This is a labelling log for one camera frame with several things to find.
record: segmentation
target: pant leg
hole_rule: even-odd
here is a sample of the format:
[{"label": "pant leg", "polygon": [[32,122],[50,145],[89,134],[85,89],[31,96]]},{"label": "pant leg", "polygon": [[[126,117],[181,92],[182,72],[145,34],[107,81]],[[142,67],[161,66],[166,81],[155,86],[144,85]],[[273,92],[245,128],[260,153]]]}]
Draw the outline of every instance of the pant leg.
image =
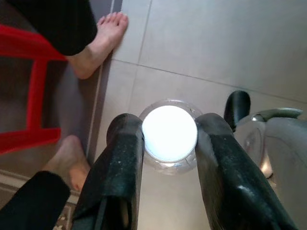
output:
[{"label": "pant leg", "polygon": [[72,56],[97,33],[89,0],[7,0],[60,53]]},{"label": "pant leg", "polygon": [[52,230],[69,195],[59,176],[38,172],[0,210],[0,229]]}]

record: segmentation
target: foot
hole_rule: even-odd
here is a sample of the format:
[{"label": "foot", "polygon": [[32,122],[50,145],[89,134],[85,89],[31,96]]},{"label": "foot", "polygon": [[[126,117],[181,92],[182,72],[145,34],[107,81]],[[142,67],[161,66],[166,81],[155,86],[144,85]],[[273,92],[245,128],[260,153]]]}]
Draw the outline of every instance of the foot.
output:
[{"label": "foot", "polygon": [[115,12],[102,17],[97,23],[95,39],[83,51],[66,56],[80,79],[89,78],[120,43],[128,26],[128,17]]},{"label": "foot", "polygon": [[90,171],[79,138],[66,137],[58,152],[45,165],[43,171],[59,175],[68,186],[81,191]]}]

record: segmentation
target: beige tile floor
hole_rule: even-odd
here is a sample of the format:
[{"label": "beige tile floor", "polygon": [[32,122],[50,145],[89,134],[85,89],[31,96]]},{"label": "beige tile floor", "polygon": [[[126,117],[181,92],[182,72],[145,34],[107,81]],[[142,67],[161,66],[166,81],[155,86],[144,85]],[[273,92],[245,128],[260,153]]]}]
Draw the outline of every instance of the beige tile floor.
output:
[{"label": "beige tile floor", "polygon": [[[113,56],[96,156],[115,116],[165,98],[223,115],[228,95],[244,89],[252,112],[307,111],[306,1],[123,0],[123,11],[130,25]],[[196,170],[172,177],[144,165],[139,229],[209,229]]]}]

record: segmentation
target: white lid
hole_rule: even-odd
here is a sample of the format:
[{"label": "white lid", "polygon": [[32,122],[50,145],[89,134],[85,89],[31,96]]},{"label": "white lid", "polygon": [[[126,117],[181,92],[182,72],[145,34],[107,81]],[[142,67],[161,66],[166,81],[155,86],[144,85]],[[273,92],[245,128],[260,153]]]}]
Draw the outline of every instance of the white lid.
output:
[{"label": "white lid", "polygon": [[176,106],[161,106],[144,119],[146,151],[158,161],[177,162],[190,155],[197,142],[197,127],[188,112]]}]

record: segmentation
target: black plastic part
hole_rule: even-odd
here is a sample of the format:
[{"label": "black plastic part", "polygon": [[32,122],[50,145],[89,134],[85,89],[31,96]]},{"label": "black plastic part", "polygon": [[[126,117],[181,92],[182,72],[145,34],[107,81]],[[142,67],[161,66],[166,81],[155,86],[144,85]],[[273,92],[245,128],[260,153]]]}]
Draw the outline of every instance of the black plastic part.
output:
[{"label": "black plastic part", "polygon": [[108,129],[106,149],[86,178],[73,230],[137,229],[143,155],[142,121],[119,115]]},{"label": "black plastic part", "polygon": [[197,167],[212,230],[296,230],[266,178],[216,114],[196,119]]},{"label": "black plastic part", "polygon": [[227,99],[224,119],[235,132],[237,123],[249,115],[250,97],[245,91],[235,91]]}]

